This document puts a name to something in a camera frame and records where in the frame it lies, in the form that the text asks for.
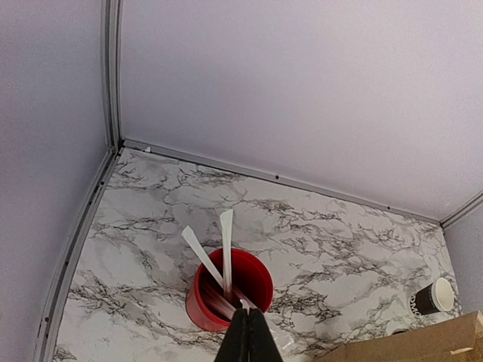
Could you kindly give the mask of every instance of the brown cardboard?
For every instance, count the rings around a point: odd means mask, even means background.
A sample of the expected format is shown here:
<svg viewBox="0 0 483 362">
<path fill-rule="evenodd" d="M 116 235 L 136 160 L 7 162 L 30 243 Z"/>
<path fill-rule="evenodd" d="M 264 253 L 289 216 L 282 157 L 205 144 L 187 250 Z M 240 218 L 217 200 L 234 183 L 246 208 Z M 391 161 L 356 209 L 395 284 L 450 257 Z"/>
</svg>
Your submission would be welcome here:
<svg viewBox="0 0 483 362">
<path fill-rule="evenodd" d="M 349 343 L 314 362 L 483 362 L 483 315 L 473 312 L 431 327 Z"/>
</svg>

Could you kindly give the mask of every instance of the black paper cup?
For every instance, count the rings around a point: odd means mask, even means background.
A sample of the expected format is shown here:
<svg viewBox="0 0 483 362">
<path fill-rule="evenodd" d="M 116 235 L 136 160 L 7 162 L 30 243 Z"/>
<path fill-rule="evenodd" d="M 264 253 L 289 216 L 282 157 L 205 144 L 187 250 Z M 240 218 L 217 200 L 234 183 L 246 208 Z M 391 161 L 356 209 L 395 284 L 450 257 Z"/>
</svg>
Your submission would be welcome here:
<svg viewBox="0 0 483 362">
<path fill-rule="evenodd" d="M 416 317 L 450 311 L 453 307 L 454 291 L 444 278 L 439 278 L 409 298 L 409 309 Z"/>
</svg>

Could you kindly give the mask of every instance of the marble pattern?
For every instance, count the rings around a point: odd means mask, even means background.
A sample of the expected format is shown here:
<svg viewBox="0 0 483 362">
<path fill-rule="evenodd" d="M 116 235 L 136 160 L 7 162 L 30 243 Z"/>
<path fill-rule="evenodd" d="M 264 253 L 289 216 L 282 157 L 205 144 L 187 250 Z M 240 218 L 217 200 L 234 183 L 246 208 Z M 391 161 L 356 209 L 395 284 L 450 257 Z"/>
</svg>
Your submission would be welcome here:
<svg viewBox="0 0 483 362">
<path fill-rule="evenodd" d="M 460 314 L 459 304 L 421 319 L 408 310 L 409 293 L 440 276 L 456 289 L 436 225 L 125 149 L 82 250 L 54 361 L 212 362 L 223 334 L 186 315 L 199 261 L 180 232 L 190 225 L 211 252 L 230 207 L 234 247 L 272 274 L 267 315 L 294 338 L 287 362 Z"/>
</svg>

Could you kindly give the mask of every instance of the white stick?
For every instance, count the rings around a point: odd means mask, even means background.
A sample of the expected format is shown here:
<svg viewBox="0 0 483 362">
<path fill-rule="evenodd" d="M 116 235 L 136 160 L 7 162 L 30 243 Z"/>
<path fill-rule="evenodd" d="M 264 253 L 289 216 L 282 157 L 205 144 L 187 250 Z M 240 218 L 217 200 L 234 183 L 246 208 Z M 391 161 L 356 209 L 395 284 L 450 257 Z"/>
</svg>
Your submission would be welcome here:
<svg viewBox="0 0 483 362">
<path fill-rule="evenodd" d="M 223 239 L 223 296 L 229 301 L 232 300 L 232 222 L 233 209 L 220 215 Z"/>
<path fill-rule="evenodd" d="M 220 287 L 223 288 L 223 278 L 221 277 L 221 274 L 218 271 L 217 267 L 214 266 L 208 254 L 206 254 L 206 252 L 203 250 L 202 245 L 196 238 L 195 232 L 189 226 L 187 226 L 184 228 L 181 235 L 183 236 L 184 240 L 186 240 L 188 245 L 193 249 L 196 256 L 205 265 L 205 268 L 210 272 L 211 275 L 213 275 L 214 280 L 217 281 Z"/>
</svg>

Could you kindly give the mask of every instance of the straw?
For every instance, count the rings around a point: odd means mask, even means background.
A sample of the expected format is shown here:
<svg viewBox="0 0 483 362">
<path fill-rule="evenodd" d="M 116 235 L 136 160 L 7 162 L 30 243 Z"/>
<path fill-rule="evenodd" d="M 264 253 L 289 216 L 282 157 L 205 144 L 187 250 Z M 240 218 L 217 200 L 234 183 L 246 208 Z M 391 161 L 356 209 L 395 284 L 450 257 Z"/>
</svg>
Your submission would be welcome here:
<svg viewBox="0 0 483 362">
<path fill-rule="evenodd" d="M 214 266 L 208 254 L 206 254 L 202 245 L 199 243 L 195 232 L 189 226 L 187 226 L 184 228 L 181 235 L 195 252 L 196 256 L 202 261 L 205 268 L 210 272 L 211 275 L 213 275 L 214 280 L 217 281 L 220 287 L 223 288 L 223 278 L 221 277 L 221 274 L 218 271 L 217 267 Z"/>
<path fill-rule="evenodd" d="M 189 227 L 185 227 L 183 232 L 181 233 L 184 240 L 188 243 L 188 245 L 192 248 L 195 252 L 196 256 L 202 261 L 205 268 L 210 272 L 213 276 L 214 280 L 223 288 L 223 278 L 218 271 L 217 267 L 214 266 L 213 262 L 211 261 L 210 257 L 206 254 L 205 250 L 203 249 L 202 245 L 199 243 L 195 232 Z M 236 295 L 238 299 L 244 299 L 250 305 L 250 308 L 256 308 L 257 306 L 251 302 L 245 294 L 243 294 L 239 288 L 233 286 L 233 293 Z"/>
<path fill-rule="evenodd" d="M 228 301 L 232 300 L 232 222 L 233 209 L 220 215 L 223 239 L 223 296 Z"/>
</svg>

